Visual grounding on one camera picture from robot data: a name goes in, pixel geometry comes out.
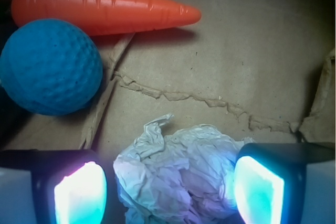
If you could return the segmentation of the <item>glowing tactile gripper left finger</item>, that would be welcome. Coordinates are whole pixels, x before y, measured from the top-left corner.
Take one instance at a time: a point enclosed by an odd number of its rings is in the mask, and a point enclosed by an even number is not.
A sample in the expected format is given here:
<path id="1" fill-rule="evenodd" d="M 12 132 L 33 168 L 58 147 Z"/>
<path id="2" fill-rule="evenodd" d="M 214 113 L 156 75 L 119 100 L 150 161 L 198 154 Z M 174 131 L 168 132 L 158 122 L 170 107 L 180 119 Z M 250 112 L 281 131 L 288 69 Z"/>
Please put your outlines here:
<path id="1" fill-rule="evenodd" d="M 106 201 L 92 150 L 1 152 L 1 223 L 101 223 Z"/>

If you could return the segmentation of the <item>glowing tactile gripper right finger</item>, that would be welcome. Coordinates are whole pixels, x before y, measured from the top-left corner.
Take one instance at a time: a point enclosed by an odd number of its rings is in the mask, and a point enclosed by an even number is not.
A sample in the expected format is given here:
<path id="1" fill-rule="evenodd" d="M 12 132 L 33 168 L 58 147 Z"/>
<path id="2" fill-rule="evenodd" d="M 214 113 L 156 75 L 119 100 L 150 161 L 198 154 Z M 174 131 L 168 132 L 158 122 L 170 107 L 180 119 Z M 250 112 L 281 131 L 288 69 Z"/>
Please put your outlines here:
<path id="1" fill-rule="evenodd" d="M 335 223 L 335 144 L 246 144 L 234 196 L 245 223 Z"/>

